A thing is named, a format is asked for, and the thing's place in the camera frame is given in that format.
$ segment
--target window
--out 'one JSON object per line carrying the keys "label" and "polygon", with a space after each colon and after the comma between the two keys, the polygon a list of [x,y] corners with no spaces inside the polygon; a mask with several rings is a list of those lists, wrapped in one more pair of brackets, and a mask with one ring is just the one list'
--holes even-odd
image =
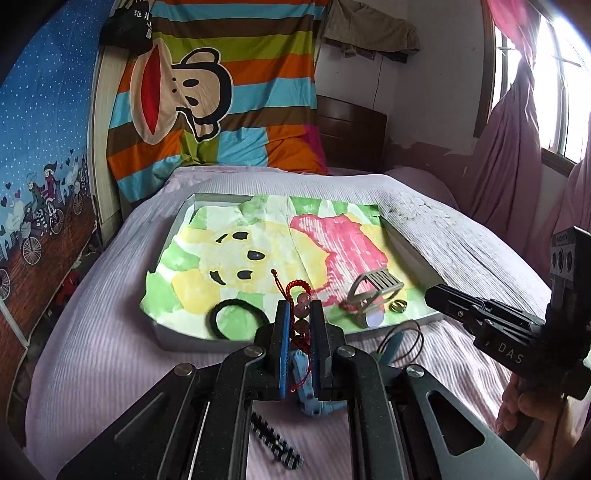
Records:
{"label": "window", "polygon": [[[495,78],[492,106],[515,80],[521,53],[495,27]],[[563,18],[542,16],[534,63],[534,100],[540,143],[548,152],[565,157],[570,167],[585,155],[591,112],[591,52],[577,31]]]}

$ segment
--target window frame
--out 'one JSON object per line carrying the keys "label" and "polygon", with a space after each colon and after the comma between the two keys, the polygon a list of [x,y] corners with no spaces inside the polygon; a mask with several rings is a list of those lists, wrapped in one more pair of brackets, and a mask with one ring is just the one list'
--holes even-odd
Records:
{"label": "window frame", "polygon": [[[534,8],[540,12],[546,18],[550,18],[550,14],[535,0],[530,1]],[[488,122],[488,118],[492,110],[492,98],[494,93],[494,80],[496,72],[496,40],[495,40],[495,24],[492,19],[492,14],[488,8],[487,0],[482,0],[482,15],[484,23],[484,58],[482,66],[482,87],[480,90],[480,101],[478,105],[478,112],[476,114],[476,123],[474,127],[474,137],[479,138]],[[542,148],[542,164],[552,168],[554,171],[569,176],[570,172],[576,165],[574,161],[565,157],[560,152],[564,153],[566,150],[566,135],[569,126],[569,103],[567,96],[567,89],[564,83],[564,63],[561,60],[560,44],[556,31],[551,23],[548,24],[550,27],[550,34],[556,49],[556,62],[558,65],[558,108],[557,108],[557,128],[556,137],[554,139],[554,145],[557,146],[557,152],[552,152],[546,148]],[[506,48],[506,37],[502,36],[503,43],[502,47]],[[508,71],[506,68],[506,62],[502,65],[502,81],[501,86],[501,97],[509,89],[508,85]]]}

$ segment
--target blue poster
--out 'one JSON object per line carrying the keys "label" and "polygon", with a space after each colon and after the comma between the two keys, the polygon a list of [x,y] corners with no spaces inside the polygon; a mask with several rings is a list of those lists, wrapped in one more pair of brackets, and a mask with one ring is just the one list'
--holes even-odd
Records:
{"label": "blue poster", "polygon": [[112,4],[67,2],[0,87],[0,299],[26,335],[95,225],[86,143]]}

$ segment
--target striped blanket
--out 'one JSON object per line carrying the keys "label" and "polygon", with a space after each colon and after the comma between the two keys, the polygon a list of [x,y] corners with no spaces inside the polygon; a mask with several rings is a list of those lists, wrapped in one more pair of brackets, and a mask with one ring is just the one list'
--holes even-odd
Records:
{"label": "striped blanket", "polygon": [[107,156],[137,202],[180,165],[326,173],[314,32],[328,0],[157,0],[119,85]]}

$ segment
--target human hand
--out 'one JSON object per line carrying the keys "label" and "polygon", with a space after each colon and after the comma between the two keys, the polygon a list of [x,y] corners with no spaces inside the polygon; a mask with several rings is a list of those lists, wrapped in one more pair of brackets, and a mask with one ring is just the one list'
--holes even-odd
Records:
{"label": "human hand", "polygon": [[[562,409],[561,395],[545,388],[519,394],[517,391],[518,381],[519,377],[511,374],[509,384],[503,393],[503,403],[499,409],[495,428],[499,434],[507,430],[513,430],[517,426],[517,413],[519,411],[528,417],[542,420],[541,431],[524,452],[524,455],[538,464],[540,477],[545,478],[548,473],[554,428]],[[561,464],[581,435],[579,422],[575,421],[574,418],[574,411],[576,410],[574,403],[576,402],[576,400],[569,398],[564,406],[554,442],[552,471]]]}

